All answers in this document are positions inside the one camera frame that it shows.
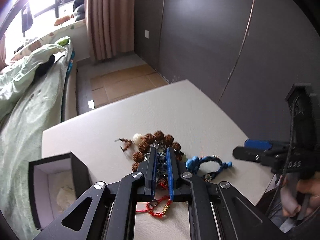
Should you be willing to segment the black jewelry box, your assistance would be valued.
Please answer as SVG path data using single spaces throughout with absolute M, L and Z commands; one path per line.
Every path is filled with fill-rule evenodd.
M 43 230 L 63 213 L 56 203 L 61 187 L 73 188 L 77 199 L 91 185 L 87 166 L 72 152 L 31 161 L 28 190 L 35 227 Z

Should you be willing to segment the white low table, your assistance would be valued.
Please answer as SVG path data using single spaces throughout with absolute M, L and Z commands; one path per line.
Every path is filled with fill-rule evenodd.
M 93 185 L 50 224 L 41 239 L 280 239 L 257 207 L 271 182 L 268 169 L 233 157 L 248 136 L 189 81 L 159 87 L 100 107 L 44 131 L 42 156 L 72 152 Z M 154 196 L 139 196 L 138 172 L 157 150 Z M 189 201 L 169 197 L 167 148 L 176 160 L 218 155 L 233 167 L 181 177 Z

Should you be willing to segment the cardboard floor sheets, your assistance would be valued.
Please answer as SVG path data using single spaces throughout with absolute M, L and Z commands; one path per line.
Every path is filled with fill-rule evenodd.
M 134 66 L 91 78 L 92 101 L 98 108 L 168 84 L 148 64 Z

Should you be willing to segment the dark grey wardrobe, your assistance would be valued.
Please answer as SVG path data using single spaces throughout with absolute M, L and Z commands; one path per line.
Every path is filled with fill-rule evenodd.
M 319 0 L 135 0 L 135 53 L 249 138 L 285 141 L 292 85 L 319 91 Z

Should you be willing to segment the bed with green sheet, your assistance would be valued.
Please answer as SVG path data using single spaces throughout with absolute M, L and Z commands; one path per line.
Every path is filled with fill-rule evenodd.
M 41 157 L 43 132 L 61 122 L 63 94 L 74 57 L 71 44 L 55 54 L 50 70 L 32 81 L 1 118 L 1 212 L 19 239 L 37 234 L 29 201 L 28 167 Z

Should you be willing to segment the black item on bed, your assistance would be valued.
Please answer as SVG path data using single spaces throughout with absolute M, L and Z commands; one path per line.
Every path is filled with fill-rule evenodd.
M 50 55 L 49 60 L 43 64 L 40 64 L 38 66 L 38 68 L 35 71 L 35 75 L 34 75 L 34 82 L 41 78 L 42 76 L 44 76 L 48 70 L 50 70 L 50 68 L 52 67 L 52 65 L 54 64 L 55 61 L 55 56 L 54 55 Z

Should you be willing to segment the patterned windowsill cushion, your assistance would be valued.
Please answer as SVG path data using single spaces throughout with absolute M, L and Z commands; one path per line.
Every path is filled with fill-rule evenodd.
M 31 43 L 16 52 L 10 60 L 17 61 L 24 56 L 28 56 L 32 51 L 40 48 L 44 44 L 55 43 L 65 36 L 69 36 L 71 38 L 71 44 L 75 51 L 76 61 L 89 58 L 89 42 L 86 20 L 80 20 L 72 22 L 69 25 L 65 25 L 64 27 L 58 27 L 47 35 L 35 38 Z

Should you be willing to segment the light green duvet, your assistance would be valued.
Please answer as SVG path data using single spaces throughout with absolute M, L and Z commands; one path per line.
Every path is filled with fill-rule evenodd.
M 4 118 L 15 107 L 34 80 L 39 66 L 48 62 L 52 55 L 64 53 L 66 50 L 59 44 L 45 44 L 15 62 L 1 74 L 1 118 Z

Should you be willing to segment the pink right curtain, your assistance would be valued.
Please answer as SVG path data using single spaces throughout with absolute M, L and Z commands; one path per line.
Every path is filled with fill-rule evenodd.
M 134 51 L 135 0 L 86 0 L 85 12 L 93 61 Z

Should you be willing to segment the orange plush toy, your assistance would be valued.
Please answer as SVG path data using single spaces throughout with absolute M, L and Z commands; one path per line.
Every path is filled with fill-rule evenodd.
M 57 18 L 55 23 L 54 23 L 54 26 L 58 26 L 58 25 L 61 25 L 65 22 L 67 22 L 68 20 L 71 19 L 71 16 L 70 15 L 66 15 L 66 16 L 63 16 L 63 17 L 60 17 L 60 18 Z

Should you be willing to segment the dark blue cushion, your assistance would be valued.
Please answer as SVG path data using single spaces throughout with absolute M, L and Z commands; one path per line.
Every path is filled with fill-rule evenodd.
M 74 0 L 73 16 L 75 22 L 83 20 L 85 18 L 85 0 Z

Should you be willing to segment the dark hanging clothes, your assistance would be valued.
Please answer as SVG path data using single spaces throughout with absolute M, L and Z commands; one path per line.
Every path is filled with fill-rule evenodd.
M 25 32 L 28 31 L 33 25 L 33 16 L 29 4 L 27 3 L 21 10 L 22 18 L 22 34 L 25 37 Z

